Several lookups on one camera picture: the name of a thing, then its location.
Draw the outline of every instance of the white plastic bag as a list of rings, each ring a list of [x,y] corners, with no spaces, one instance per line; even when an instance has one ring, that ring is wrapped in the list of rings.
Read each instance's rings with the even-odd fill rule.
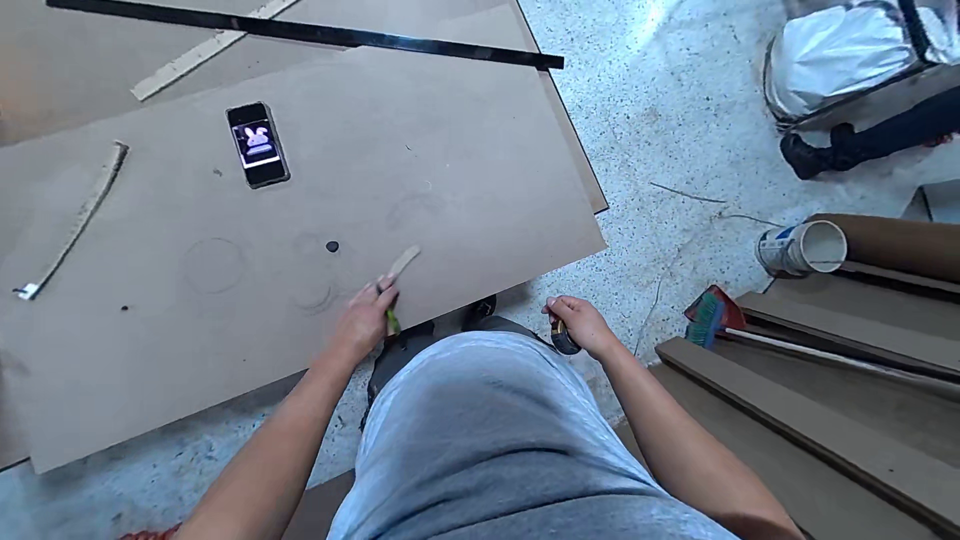
[[[790,20],[767,65],[767,97],[778,116],[804,116],[834,98],[877,85],[910,66],[916,54],[884,2],[834,6]]]
[[[960,63],[960,36],[957,35],[956,0],[924,0],[917,14],[930,41],[924,56],[936,63]]]

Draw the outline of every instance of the forearm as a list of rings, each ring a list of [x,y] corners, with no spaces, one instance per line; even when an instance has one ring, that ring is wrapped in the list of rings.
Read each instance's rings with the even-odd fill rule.
[[[745,539],[761,530],[766,538],[803,538],[754,472],[690,417],[630,351],[617,345],[598,359],[660,485]],[[783,531],[770,534],[766,524]]]
[[[317,459],[353,361],[322,353],[210,486],[177,538],[279,538]]]

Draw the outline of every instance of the black shoe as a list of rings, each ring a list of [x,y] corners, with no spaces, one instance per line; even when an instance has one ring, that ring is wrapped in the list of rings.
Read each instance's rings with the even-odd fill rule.
[[[810,180],[830,170],[829,149],[810,146],[797,134],[783,136],[780,140],[780,152],[800,180]]]
[[[843,124],[837,124],[836,126],[833,126],[833,128],[830,129],[830,147],[846,147],[854,133],[855,131],[853,130],[853,124],[851,123],[844,122]]]
[[[468,329],[474,328],[484,317],[493,315],[494,311],[496,311],[495,294],[470,304],[470,307],[467,308],[467,317],[464,318],[464,324],[461,325],[460,330],[468,331]]]

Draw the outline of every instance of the green broom head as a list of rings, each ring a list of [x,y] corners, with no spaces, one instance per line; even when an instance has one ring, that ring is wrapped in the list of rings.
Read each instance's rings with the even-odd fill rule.
[[[713,337],[721,330],[720,321],[723,320],[724,304],[711,292],[705,292],[697,303],[697,312],[693,321],[686,325],[684,338],[687,341],[709,349],[713,345]]]

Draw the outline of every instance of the terrazzo floor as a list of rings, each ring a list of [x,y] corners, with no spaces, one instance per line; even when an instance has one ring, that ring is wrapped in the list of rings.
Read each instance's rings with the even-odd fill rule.
[[[960,160],[945,145],[799,182],[780,158],[759,89],[764,48],[784,22],[773,0],[520,3],[541,49],[567,58],[554,77],[610,202],[598,216],[608,250],[501,294],[498,313],[541,335],[543,299],[580,296],[641,361],[655,361],[653,346],[681,331],[681,311],[708,285],[736,296],[768,283],[752,244],[771,225],[757,220],[790,224],[821,210],[900,215],[916,185],[949,180]],[[572,361],[604,415],[618,420],[596,362]],[[369,373],[367,362],[338,405],[311,486],[352,467]],[[3,536],[111,538],[170,527],[296,379],[42,477],[28,464],[5,471]]]

